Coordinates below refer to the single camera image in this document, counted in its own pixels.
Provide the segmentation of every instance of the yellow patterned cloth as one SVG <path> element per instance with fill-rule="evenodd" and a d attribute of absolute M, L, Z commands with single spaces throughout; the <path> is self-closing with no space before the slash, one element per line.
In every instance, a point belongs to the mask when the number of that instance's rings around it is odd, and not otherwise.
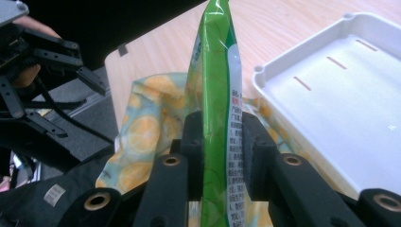
<path fill-rule="evenodd" d="M 148 180 L 155 158 L 169 153 L 171 141 L 180 139 L 184 121 L 186 73 L 154 75 L 134 81 L 116 154 L 107 162 L 96 187 L 110 187 L 125 194 Z M 281 152 L 290 152 L 283 137 L 268 124 L 270 109 L 263 99 L 243 100 L 243 111 L 259 117 Z M 272 226 L 267 202 L 245 200 L 246 226 Z M 189 226 L 199 226 L 199 207 L 190 206 Z"/>

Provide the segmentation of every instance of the wooden table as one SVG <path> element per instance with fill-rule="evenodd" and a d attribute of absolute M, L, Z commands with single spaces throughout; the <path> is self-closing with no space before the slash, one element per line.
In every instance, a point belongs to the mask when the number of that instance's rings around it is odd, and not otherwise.
<path fill-rule="evenodd" d="M 125 45 L 105 60 L 118 128 L 131 83 L 143 77 L 188 70 L 203 3 Z M 243 94 L 252 87 L 255 66 L 278 57 L 339 20 L 347 12 L 366 11 L 401 25 L 401 0 L 231 0 L 230 8 L 242 61 Z"/>

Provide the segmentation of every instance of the human hand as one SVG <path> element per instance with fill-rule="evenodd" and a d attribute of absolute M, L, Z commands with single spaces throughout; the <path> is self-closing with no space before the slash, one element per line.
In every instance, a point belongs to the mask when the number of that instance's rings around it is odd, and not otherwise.
<path fill-rule="evenodd" d="M 25 28 L 29 28 L 32 30 L 37 30 L 39 32 L 42 32 L 46 35 L 50 35 L 56 38 L 61 38 L 59 34 L 57 34 L 51 27 L 46 26 L 42 24 L 41 22 L 29 17 L 29 16 L 23 16 L 15 21 L 13 21 L 14 24 L 23 26 Z M 32 81 L 36 78 L 38 75 L 39 71 L 41 70 L 41 66 L 39 64 L 35 64 L 27 69 L 25 69 L 23 72 L 20 73 L 18 78 L 12 83 L 12 85 L 15 88 L 25 88 L 29 86 L 29 84 L 32 83 Z"/>

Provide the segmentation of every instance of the green snack bag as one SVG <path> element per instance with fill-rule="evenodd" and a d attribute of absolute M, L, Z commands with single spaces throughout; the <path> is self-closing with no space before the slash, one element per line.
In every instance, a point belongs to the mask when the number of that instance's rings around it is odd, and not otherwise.
<path fill-rule="evenodd" d="M 241 62 L 227 0 L 211 0 L 203 13 L 185 104 L 203 117 L 200 226 L 244 226 Z"/>

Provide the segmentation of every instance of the white plastic tray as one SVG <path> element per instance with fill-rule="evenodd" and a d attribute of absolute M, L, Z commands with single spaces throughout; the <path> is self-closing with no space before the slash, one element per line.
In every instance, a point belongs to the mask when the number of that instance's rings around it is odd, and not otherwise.
<path fill-rule="evenodd" d="M 401 27 L 369 13 L 254 69 L 273 117 L 331 181 L 401 194 Z"/>

